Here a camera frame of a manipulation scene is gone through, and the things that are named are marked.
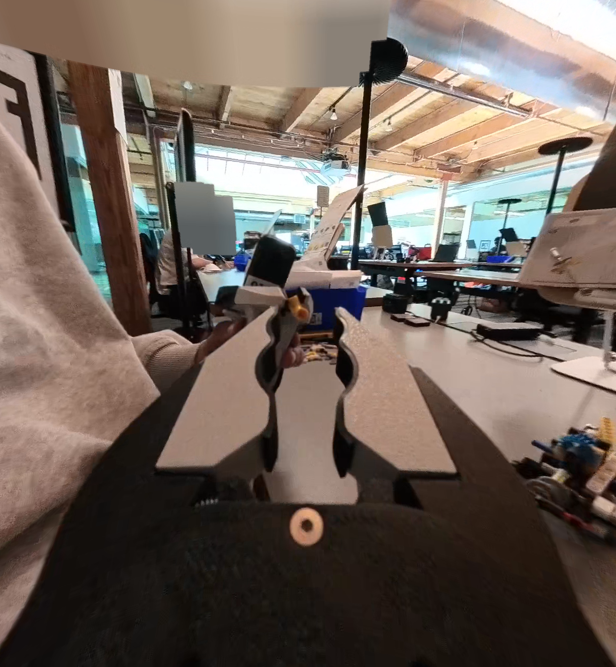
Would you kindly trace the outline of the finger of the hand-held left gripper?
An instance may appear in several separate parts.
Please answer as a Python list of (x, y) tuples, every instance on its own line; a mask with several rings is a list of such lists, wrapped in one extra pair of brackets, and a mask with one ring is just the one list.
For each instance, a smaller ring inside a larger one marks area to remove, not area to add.
[(302, 320), (295, 312), (284, 307), (277, 316), (276, 350), (287, 351), (295, 347), (293, 342), (302, 327)]
[[(300, 322), (297, 321), (296, 318), (294, 317), (292, 313), (292, 309), (294, 306), (303, 304), (307, 309), (309, 309), (311, 313), (311, 317), (309, 321), (305, 322)], [(298, 323), (299, 326), (307, 326), (313, 316), (313, 299), (312, 295), (310, 294), (309, 291), (307, 291), (305, 288), (298, 288), (291, 294), (288, 294), (287, 299), (286, 299), (286, 310), (294, 317), (296, 322)]]

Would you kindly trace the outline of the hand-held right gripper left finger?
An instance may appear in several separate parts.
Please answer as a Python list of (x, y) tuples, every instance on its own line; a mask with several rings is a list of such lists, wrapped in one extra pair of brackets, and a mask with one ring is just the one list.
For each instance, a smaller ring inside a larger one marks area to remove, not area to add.
[(198, 367), (156, 461), (162, 474), (217, 482), (273, 471), (279, 436), (279, 307), (246, 324)]

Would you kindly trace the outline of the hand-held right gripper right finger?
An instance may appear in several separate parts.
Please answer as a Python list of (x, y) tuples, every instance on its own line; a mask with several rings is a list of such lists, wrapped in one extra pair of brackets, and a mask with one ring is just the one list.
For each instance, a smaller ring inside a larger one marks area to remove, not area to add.
[(413, 481), (457, 481), (459, 472), (405, 358), (343, 307), (335, 309), (335, 372), (342, 385), (333, 459), (360, 496)]

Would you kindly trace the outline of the partly built lego vehicle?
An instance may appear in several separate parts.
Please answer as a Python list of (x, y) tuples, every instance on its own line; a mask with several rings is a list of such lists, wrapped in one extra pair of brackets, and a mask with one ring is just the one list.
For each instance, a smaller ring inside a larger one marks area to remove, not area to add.
[(571, 427), (550, 442), (533, 440), (541, 456), (512, 462), (537, 508), (600, 544), (616, 546), (616, 434), (613, 421)]

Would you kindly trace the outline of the person's left forearm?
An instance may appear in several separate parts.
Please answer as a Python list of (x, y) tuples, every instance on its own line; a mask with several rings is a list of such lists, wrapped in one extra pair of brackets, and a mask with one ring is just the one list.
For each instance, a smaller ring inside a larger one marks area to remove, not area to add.
[(0, 645), (84, 481), (201, 347), (125, 331), (0, 121)]

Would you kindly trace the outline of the blue plastic bin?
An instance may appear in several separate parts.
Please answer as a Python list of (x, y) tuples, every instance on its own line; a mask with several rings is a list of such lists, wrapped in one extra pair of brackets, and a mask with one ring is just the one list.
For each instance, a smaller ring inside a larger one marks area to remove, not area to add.
[(365, 286), (346, 289), (309, 289), (313, 301), (313, 311), (304, 332), (332, 331), (335, 325), (335, 311), (343, 308), (358, 320), (362, 316), (367, 295)]

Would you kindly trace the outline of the printed cardboard sheet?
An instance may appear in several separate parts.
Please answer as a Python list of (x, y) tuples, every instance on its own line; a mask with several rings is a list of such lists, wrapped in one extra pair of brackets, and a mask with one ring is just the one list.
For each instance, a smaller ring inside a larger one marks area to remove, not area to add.
[(339, 194), (327, 207), (320, 224), (315, 229), (309, 245), (300, 260), (312, 270), (326, 270), (329, 257), (345, 229), (343, 219), (357, 198), (363, 194), (364, 185)]

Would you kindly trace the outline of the ceiling projector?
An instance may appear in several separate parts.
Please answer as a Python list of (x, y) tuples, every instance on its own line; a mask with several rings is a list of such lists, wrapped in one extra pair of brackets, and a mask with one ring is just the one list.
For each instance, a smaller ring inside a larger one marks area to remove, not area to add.
[(321, 155), (320, 174), (330, 178), (342, 178), (351, 171), (348, 156), (336, 148), (326, 149)]

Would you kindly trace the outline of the tall black floor lamp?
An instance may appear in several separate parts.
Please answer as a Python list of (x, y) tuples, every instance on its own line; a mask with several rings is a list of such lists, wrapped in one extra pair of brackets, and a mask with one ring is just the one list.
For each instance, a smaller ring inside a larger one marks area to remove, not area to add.
[(359, 159), (357, 163), (357, 187), (359, 194), (355, 200), (355, 215), (352, 223), (352, 248), (350, 268), (359, 268), (359, 251), (362, 246), (363, 192), (367, 169), (367, 150), (370, 132), (372, 88), (395, 81), (407, 67), (409, 54), (405, 46), (396, 39), (386, 38), (373, 41), (370, 48), (370, 63), (360, 74), (363, 88), (363, 106), (359, 138)]

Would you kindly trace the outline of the background wooden desk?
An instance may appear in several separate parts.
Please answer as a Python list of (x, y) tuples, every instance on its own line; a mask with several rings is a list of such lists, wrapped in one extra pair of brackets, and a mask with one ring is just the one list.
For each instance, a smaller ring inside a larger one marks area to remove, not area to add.
[(528, 289), (520, 280), (521, 265), (517, 263), (468, 262), (392, 262), (359, 260), (359, 269), (377, 286), (379, 276), (404, 279), (412, 284), (417, 279), (433, 280), (459, 286), (462, 293), (485, 298), (511, 298), (519, 289)]

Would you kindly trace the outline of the black flat box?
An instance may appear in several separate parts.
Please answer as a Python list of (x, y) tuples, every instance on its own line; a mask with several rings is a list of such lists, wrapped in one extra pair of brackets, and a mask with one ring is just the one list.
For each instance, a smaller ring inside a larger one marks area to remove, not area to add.
[(481, 322), (474, 330), (477, 336), (496, 342), (534, 341), (543, 329), (528, 323)]

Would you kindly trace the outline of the black screen on stand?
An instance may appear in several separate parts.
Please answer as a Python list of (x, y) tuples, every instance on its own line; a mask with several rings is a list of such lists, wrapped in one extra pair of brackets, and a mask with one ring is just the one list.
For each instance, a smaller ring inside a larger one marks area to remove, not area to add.
[(166, 184), (165, 190), (169, 207), (170, 231), (172, 237), (175, 271), (177, 275), (177, 298), (180, 311), (181, 333), (189, 340), (195, 338), (195, 305), (193, 288), (193, 267), (191, 254), (186, 251), (186, 262), (183, 262), (183, 246), (179, 231), (177, 212), (177, 184), (195, 182), (195, 138), (193, 120), (186, 109), (181, 109), (177, 132), (174, 140), (174, 159), (177, 182)]

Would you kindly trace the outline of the black disc floor lamp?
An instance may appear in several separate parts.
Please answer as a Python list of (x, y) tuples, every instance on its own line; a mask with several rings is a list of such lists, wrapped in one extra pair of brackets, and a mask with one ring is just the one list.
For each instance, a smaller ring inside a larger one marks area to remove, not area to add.
[(549, 191), (548, 203), (545, 211), (546, 216), (551, 214), (554, 207), (556, 192), (558, 190), (560, 175), (562, 173), (566, 155), (578, 153), (585, 150), (586, 148), (588, 148), (593, 144), (593, 141), (594, 141), (593, 138), (589, 136), (576, 136), (576, 137), (555, 139), (553, 141), (546, 142), (538, 147), (537, 152), (539, 155), (556, 156), (556, 166), (554, 169), (554, 176)]

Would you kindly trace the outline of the black and white tag sign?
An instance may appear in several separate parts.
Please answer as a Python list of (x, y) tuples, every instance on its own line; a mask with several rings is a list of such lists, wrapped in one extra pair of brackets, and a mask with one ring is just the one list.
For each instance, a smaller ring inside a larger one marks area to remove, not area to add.
[(0, 122), (26, 152), (54, 211), (59, 212), (46, 121), (31, 54), (0, 44)]

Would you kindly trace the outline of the wooden post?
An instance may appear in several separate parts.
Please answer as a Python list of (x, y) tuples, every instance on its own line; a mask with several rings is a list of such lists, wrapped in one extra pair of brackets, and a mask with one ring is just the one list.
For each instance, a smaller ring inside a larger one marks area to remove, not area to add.
[(130, 180), (120, 71), (68, 61), (113, 310), (131, 336), (151, 331), (151, 313)]

